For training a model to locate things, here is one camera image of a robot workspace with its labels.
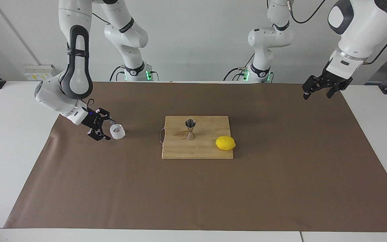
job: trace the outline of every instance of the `table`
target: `table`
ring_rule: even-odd
[[[0,228],[6,221],[25,183],[58,114],[44,108],[34,100],[36,82],[9,82],[0,90]],[[366,134],[371,146],[387,172],[387,95],[378,87],[350,86],[344,98]],[[32,241],[40,236],[49,241],[109,238],[138,241],[371,241],[387,233],[299,233],[299,232],[216,232],[216,231],[149,231],[149,230],[68,230],[22,229],[0,230],[0,238]]]

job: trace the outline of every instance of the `brown mat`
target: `brown mat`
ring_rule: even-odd
[[[387,232],[387,174],[341,94],[94,86],[92,108],[109,110],[126,138],[96,142],[59,117],[6,228]],[[162,160],[166,115],[228,115],[234,159]]]

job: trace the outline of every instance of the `yellow lemon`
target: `yellow lemon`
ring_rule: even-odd
[[[220,136],[216,139],[216,145],[221,150],[232,150],[235,147],[235,141],[230,136]]]

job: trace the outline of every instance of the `metal jigger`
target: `metal jigger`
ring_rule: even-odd
[[[186,122],[184,124],[186,125],[187,131],[189,132],[189,133],[187,133],[186,139],[187,140],[195,139],[195,135],[192,133],[192,130],[194,130],[195,124],[196,124],[195,120],[188,119],[188,120],[186,120]]]

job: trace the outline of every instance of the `cutting board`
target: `cutting board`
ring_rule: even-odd
[[[187,140],[185,122],[194,119],[194,140]],[[232,150],[220,150],[215,141],[231,136],[228,116],[166,116],[162,159],[233,159]]]

